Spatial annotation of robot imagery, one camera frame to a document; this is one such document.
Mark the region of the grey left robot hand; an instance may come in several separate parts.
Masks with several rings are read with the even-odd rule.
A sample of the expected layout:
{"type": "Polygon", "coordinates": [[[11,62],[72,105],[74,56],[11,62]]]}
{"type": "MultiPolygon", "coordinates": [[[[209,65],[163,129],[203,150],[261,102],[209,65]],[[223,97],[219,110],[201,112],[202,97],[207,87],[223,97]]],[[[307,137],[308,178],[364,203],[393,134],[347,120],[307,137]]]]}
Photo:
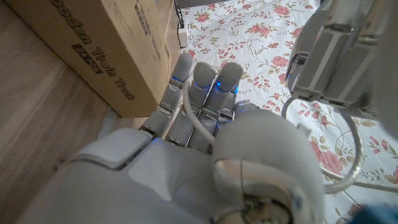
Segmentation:
{"type": "Polygon", "coordinates": [[[374,119],[397,137],[397,1],[321,1],[294,43],[294,98],[374,119]]]}

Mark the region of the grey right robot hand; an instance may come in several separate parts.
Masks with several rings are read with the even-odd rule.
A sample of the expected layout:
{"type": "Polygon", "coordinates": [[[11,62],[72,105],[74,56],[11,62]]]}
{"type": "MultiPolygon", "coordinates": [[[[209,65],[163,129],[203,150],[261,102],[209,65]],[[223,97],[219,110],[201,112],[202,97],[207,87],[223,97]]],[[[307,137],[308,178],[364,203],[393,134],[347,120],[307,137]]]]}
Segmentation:
{"type": "Polygon", "coordinates": [[[323,223],[309,130],[262,109],[224,125],[212,154],[124,128],[67,162],[19,223],[323,223]]]}

